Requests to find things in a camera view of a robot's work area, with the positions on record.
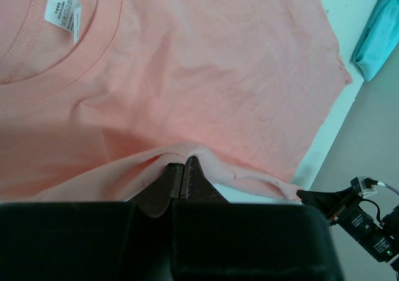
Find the pink t shirt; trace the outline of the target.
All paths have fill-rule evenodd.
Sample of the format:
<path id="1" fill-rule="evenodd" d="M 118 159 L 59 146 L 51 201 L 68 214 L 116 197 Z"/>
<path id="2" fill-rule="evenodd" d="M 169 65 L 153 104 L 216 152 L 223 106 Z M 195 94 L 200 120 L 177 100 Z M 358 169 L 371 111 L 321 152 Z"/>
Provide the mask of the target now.
<path id="1" fill-rule="evenodd" d="M 320 0 L 1 0 L 1 200 L 123 201 L 190 156 L 294 200 L 351 81 Z"/>

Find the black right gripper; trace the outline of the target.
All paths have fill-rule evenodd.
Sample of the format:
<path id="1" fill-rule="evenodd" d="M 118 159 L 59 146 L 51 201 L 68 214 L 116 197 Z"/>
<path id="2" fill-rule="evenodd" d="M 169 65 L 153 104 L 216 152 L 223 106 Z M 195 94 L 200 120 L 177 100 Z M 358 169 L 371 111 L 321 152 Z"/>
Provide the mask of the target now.
<path id="1" fill-rule="evenodd" d="M 398 193 L 387 184 L 377 186 Z M 330 225 L 339 225 L 377 262 L 398 271 L 398 207 L 382 217 L 380 206 L 360 197 L 352 187 L 333 193 L 298 190 L 297 196 L 325 215 Z"/>

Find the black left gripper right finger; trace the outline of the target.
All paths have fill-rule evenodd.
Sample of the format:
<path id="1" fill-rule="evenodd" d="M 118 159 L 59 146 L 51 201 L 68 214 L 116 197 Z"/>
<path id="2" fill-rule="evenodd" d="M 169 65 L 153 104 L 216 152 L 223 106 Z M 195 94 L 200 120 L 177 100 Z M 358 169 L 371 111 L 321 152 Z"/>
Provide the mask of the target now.
<path id="1" fill-rule="evenodd" d="M 189 202 L 228 203 L 228 200 L 206 179 L 197 156 L 189 157 L 185 164 L 179 199 Z"/>

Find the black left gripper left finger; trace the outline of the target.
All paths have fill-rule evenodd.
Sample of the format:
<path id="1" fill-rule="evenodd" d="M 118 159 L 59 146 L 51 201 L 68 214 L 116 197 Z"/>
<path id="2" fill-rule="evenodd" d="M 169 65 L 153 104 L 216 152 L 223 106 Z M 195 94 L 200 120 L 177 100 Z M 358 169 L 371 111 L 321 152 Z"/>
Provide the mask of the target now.
<path id="1" fill-rule="evenodd" d="M 184 165 L 168 164 L 154 182 L 132 198 L 139 209 L 148 217 L 161 217 L 173 199 L 180 198 Z"/>

